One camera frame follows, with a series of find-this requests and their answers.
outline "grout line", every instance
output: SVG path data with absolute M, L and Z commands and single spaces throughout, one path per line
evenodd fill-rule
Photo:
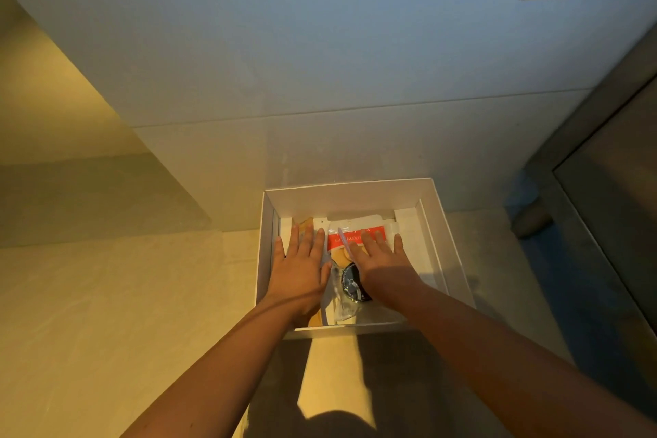
M 482 95 L 480 97 L 471 97 L 471 98 L 462 98 L 462 99 L 443 99 L 438 101 L 422 101 L 422 102 L 409 102 L 409 103 L 397 103 L 397 104 L 384 104 L 378 106 L 363 106 L 363 107 L 343 107 L 340 109 L 323 109 L 320 111 L 299 111 L 297 113 L 279 113 L 273 115 L 262 115 L 262 116 L 243 116 L 235 118 L 217 118 L 211 120 L 196 120 L 196 121 L 175 121 L 168 123 L 154 123 L 152 125 L 130 125 L 131 128 L 157 128 L 157 127 L 168 127 L 171 125 L 198 125 L 201 123 L 222 123 L 229 121 L 245 121 L 245 120 L 263 120 L 268 118 L 279 118 L 279 117 L 288 117 L 288 116 L 302 116 L 302 115 L 320 115 L 320 114 L 329 114 L 329 113 L 343 113 L 344 111 L 360 111 L 360 110 L 378 110 L 383 108 L 393 108 L 393 107 L 405 107 L 405 106 L 422 106 L 426 104 L 440 104 L 445 102 L 463 102 L 463 101 L 475 101 L 480 99 L 497 99 L 497 98 L 511 98 L 511 97 L 523 97 L 525 95 L 546 95 L 552 93 L 565 93 L 565 92 L 584 92 L 586 90 L 592 90 L 593 87 L 584 87 L 584 88 L 567 88 L 563 90 L 550 90 L 547 92 L 524 92 L 524 93 L 508 93 L 501 95 Z

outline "white box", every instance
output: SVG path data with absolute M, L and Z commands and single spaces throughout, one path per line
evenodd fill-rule
M 267 292 L 271 272 L 273 243 L 281 235 L 286 245 L 292 218 L 301 222 L 315 218 L 315 229 L 331 220 L 366 215 L 394 218 L 404 241 L 404 249 L 425 283 L 474 307 L 474 300 L 454 240 L 449 231 L 440 199 L 431 178 L 378 180 L 343 184 L 306 185 L 268 189 L 262 198 L 260 243 L 256 280 L 256 303 Z M 363 304 L 354 319 L 341 324 L 333 321 L 331 284 L 322 301 L 321 327 L 291 330 L 285 339 L 333 335 L 366 334 L 407 329 L 405 320 L 375 301 Z

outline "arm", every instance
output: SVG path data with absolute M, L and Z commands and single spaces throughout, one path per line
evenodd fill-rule
M 657 426 L 576 368 L 468 305 L 425 285 L 381 235 L 351 246 L 367 292 L 399 311 L 516 436 L 657 436 Z
M 294 226 L 285 257 L 278 237 L 267 295 L 180 376 L 123 433 L 122 438 L 230 437 L 283 335 L 317 307 L 331 265 L 319 263 L 324 231 L 302 243 Z

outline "snack package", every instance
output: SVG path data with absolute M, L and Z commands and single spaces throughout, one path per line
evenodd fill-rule
M 355 242 L 367 253 L 363 246 L 361 231 L 366 229 L 372 237 L 379 231 L 384 239 L 390 234 L 386 233 L 383 218 L 380 215 L 353 218 L 351 220 L 338 220 L 331 222 L 328 227 L 327 251 L 333 260 L 331 268 L 331 284 L 335 294 L 334 317 L 336 321 L 346 320 L 357 314 L 361 305 L 372 300 L 360 283 L 359 271 L 352 262 L 351 253 L 345 249 L 338 229 L 342 231 L 348 243 Z

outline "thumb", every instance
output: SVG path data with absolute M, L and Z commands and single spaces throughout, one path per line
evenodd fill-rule
M 322 291 L 326 289 L 326 285 L 329 283 L 329 276 L 331 275 L 331 262 L 328 261 L 324 263 L 322 269 L 319 272 L 319 285 L 322 288 Z

